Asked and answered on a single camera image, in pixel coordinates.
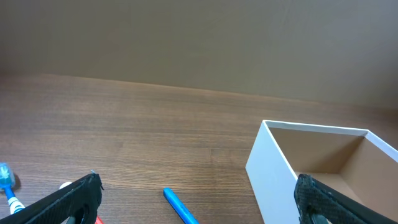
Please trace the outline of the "blue white toothbrush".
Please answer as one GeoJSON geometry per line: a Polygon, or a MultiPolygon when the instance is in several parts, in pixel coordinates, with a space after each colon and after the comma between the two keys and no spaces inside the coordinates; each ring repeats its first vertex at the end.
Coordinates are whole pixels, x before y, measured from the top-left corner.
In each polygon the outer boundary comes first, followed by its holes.
{"type": "Polygon", "coordinates": [[[13,187],[16,185],[16,179],[12,169],[7,163],[1,163],[1,191],[3,191],[7,197],[7,203],[10,208],[10,214],[13,215],[21,210],[25,209],[25,206],[16,197],[13,187]]]}

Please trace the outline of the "white open cardboard box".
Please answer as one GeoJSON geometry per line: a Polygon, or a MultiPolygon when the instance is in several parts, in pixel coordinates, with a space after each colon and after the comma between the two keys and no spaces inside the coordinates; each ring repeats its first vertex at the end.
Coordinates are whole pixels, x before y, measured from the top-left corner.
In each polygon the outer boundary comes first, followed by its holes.
{"type": "Polygon", "coordinates": [[[397,220],[397,149],[367,129],[264,120],[246,172],[265,223],[299,222],[299,174],[397,220]]]}

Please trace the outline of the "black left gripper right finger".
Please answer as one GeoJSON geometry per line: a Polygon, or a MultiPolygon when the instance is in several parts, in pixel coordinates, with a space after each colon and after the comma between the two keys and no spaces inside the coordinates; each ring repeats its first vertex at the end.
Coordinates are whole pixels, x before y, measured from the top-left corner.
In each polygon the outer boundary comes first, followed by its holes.
{"type": "Polygon", "coordinates": [[[300,224],[397,224],[307,174],[298,176],[294,199],[300,224]]]}

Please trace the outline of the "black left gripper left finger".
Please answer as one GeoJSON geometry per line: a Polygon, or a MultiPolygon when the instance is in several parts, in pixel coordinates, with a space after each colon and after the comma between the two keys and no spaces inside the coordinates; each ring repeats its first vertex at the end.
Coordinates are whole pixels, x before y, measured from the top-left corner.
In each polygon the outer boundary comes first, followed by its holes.
{"type": "Polygon", "coordinates": [[[90,173],[1,219],[1,224],[59,224],[69,217],[76,223],[95,224],[102,190],[100,175],[90,173]]]}

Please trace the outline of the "blue disposable razor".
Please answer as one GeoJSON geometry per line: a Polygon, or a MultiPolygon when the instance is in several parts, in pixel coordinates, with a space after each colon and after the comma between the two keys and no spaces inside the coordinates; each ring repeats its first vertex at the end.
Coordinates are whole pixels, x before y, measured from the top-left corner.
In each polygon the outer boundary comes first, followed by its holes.
{"type": "Polygon", "coordinates": [[[184,224],[199,224],[198,220],[192,215],[189,209],[183,204],[171,188],[164,188],[163,195],[184,224]]]}

